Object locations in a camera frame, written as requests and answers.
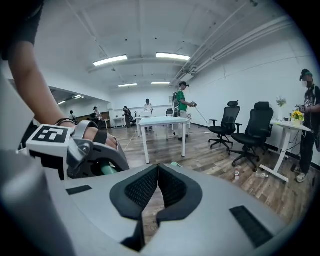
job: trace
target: sneaker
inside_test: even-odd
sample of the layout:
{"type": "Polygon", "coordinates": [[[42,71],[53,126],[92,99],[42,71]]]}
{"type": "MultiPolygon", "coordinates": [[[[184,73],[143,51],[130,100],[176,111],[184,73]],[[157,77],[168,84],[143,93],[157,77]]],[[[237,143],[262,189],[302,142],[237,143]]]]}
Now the sneaker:
{"type": "Polygon", "coordinates": [[[304,182],[306,179],[306,174],[305,173],[300,173],[297,177],[296,177],[296,181],[299,183],[304,182]]]}

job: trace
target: white wall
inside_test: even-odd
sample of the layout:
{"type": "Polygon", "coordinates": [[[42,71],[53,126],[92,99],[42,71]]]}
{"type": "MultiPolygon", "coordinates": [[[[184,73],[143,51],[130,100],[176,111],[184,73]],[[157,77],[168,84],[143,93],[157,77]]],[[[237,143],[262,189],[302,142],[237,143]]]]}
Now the white wall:
{"type": "Polygon", "coordinates": [[[114,125],[113,118],[117,115],[121,117],[124,113],[123,108],[127,106],[131,110],[134,117],[144,111],[146,99],[150,100],[156,117],[165,116],[167,109],[172,109],[172,103],[169,102],[169,97],[173,96],[176,91],[173,87],[159,86],[146,88],[139,87],[123,87],[111,93],[112,96],[112,111],[110,111],[111,125],[114,125]]]}
{"type": "Polygon", "coordinates": [[[72,99],[59,105],[66,117],[70,116],[70,111],[76,117],[83,117],[94,113],[94,107],[97,107],[101,113],[108,112],[109,102],[96,98],[72,99]]]}
{"type": "MultiPolygon", "coordinates": [[[[198,110],[207,120],[218,119],[218,123],[227,103],[239,100],[241,110],[237,123],[243,124],[240,132],[244,133],[256,102],[268,101],[274,110],[273,118],[278,116],[276,97],[287,100],[284,117],[289,116],[296,104],[304,103],[306,89],[299,81],[302,69],[310,70],[314,83],[320,84],[313,52],[298,31],[289,28],[263,37],[209,66],[190,81],[185,97],[189,102],[198,103],[198,110]]],[[[194,123],[206,125],[196,109],[188,111],[194,123]]],[[[282,128],[274,126],[267,143],[278,147],[281,135],[282,128]]],[[[298,154],[299,151],[297,146],[292,152],[298,154]]],[[[312,161],[320,165],[320,153],[315,147],[312,161]]]]}

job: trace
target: wrist strap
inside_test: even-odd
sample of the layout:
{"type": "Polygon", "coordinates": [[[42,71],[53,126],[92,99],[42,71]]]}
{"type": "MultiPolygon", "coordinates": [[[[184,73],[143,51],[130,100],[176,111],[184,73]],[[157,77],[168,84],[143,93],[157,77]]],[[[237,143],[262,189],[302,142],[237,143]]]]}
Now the wrist strap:
{"type": "Polygon", "coordinates": [[[77,125],[76,122],[74,122],[72,119],[70,118],[61,118],[59,119],[56,123],[55,123],[55,126],[59,126],[61,125],[62,123],[65,123],[65,122],[70,122],[70,123],[73,123],[75,126],[77,125]]]}

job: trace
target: black mesh padding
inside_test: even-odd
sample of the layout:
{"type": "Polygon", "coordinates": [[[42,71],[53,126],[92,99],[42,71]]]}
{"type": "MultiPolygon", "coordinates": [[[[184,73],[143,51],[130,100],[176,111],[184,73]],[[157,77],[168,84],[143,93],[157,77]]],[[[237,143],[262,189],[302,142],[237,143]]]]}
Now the black mesh padding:
{"type": "Polygon", "coordinates": [[[140,220],[157,187],[158,166],[152,165],[115,184],[110,191],[110,200],[122,217],[140,220]]]}
{"type": "Polygon", "coordinates": [[[158,171],[154,169],[125,188],[125,195],[144,209],[158,186],[158,171]]]}
{"type": "Polygon", "coordinates": [[[157,214],[157,223],[160,225],[160,222],[185,219],[202,200],[203,192],[200,185],[164,164],[159,165],[158,171],[158,184],[165,209],[157,214]]]}
{"type": "Polygon", "coordinates": [[[262,137],[265,141],[268,136],[268,133],[266,131],[270,129],[270,121],[273,115],[274,111],[272,108],[266,110],[252,109],[250,112],[249,124],[245,130],[245,134],[250,137],[262,137]]]}
{"type": "Polygon", "coordinates": [[[232,134],[236,131],[236,126],[234,124],[229,124],[227,122],[235,123],[240,112],[239,106],[228,106],[224,108],[223,119],[221,122],[221,127],[228,131],[228,134],[232,134]]]}
{"type": "Polygon", "coordinates": [[[166,208],[179,202],[187,193],[187,185],[163,169],[159,170],[159,187],[166,208]]]}

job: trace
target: white shirt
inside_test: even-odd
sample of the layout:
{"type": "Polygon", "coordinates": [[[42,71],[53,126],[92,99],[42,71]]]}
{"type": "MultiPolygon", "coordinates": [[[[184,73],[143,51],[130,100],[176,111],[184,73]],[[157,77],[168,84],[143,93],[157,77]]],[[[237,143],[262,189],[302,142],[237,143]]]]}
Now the white shirt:
{"type": "Polygon", "coordinates": [[[153,109],[151,103],[149,103],[149,105],[148,104],[144,105],[144,111],[153,111],[153,110],[154,109],[153,109]]]}

